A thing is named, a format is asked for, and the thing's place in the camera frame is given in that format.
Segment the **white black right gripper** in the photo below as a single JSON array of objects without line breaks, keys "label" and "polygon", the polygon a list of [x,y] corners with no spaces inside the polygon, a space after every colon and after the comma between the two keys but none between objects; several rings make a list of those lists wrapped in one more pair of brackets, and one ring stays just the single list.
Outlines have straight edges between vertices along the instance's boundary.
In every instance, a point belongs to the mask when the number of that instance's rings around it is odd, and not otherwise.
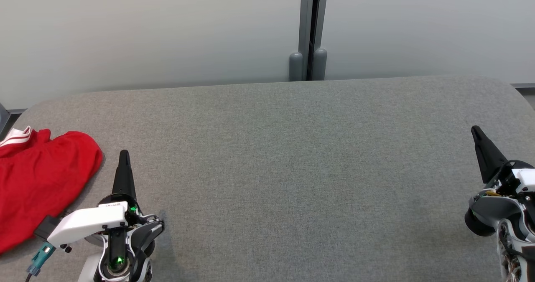
[{"label": "white black right gripper", "polygon": [[507,160],[480,126],[471,128],[484,196],[516,198],[534,191],[534,167],[520,160]]}]

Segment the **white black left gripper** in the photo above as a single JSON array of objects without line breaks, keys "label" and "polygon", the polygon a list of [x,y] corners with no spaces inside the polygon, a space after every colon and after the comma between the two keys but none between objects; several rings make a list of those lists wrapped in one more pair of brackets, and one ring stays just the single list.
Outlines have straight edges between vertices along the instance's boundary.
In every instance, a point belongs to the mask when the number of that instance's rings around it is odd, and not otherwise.
[{"label": "white black left gripper", "polygon": [[127,150],[122,150],[115,170],[112,194],[96,207],[81,208],[65,216],[47,236],[47,242],[59,247],[109,229],[126,228],[130,226],[127,217],[140,214],[130,155]]}]

